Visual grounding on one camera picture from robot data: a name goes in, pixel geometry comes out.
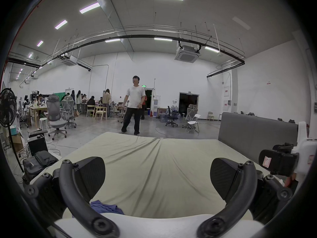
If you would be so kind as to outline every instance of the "black bag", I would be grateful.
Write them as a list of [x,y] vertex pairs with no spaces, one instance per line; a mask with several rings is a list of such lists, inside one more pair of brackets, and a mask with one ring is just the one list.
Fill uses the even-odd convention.
[[23,160],[24,175],[23,185],[30,184],[30,181],[42,172],[48,166],[53,165],[58,159],[51,155],[48,151],[40,151],[34,156]]

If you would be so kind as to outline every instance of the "sticker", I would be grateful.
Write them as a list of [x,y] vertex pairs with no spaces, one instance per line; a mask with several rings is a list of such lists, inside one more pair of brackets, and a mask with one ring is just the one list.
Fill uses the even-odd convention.
[[262,166],[268,168],[268,167],[270,166],[271,159],[272,159],[272,158],[269,158],[269,157],[265,156]]
[[313,162],[313,160],[314,160],[314,157],[315,157],[315,155],[310,155],[308,157],[308,163],[307,164],[311,164]]

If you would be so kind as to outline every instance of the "wrinkled sheet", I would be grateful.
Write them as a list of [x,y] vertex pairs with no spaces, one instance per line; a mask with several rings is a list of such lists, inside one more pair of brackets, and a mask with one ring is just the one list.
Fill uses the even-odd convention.
[[[106,166],[105,182],[92,201],[116,204],[125,215],[144,218],[218,213],[225,202],[210,181],[212,161],[218,157],[242,163],[248,160],[216,139],[162,139],[112,132],[66,158],[74,163],[92,156],[102,157]],[[52,174],[63,159],[45,172]],[[256,168],[269,174],[257,164]]]

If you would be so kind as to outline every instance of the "white t-shirt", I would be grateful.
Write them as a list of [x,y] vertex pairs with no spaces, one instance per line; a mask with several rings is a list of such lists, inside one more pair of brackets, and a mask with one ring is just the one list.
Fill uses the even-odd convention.
[[142,86],[132,86],[128,88],[126,94],[129,95],[128,108],[138,108],[141,102],[142,96],[145,96],[145,90]]

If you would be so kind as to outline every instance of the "standing fan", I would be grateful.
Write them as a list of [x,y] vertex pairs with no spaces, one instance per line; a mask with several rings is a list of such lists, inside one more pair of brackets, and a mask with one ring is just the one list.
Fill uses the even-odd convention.
[[11,130],[10,130],[10,126],[13,124],[14,119],[16,118],[16,114],[17,114],[16,96],[14,95],[13,91],[10,88],[5,88],[0,93],[0,123],[3,127],[8,128],[9,130],[9,137],[12,144],[13,152],[16,156],[16,159],[18,161],[18,164],[22,172],[24,172],[21,166],[21,163],[19,161],[19,158],[17,156],[16,150],[14,149]]

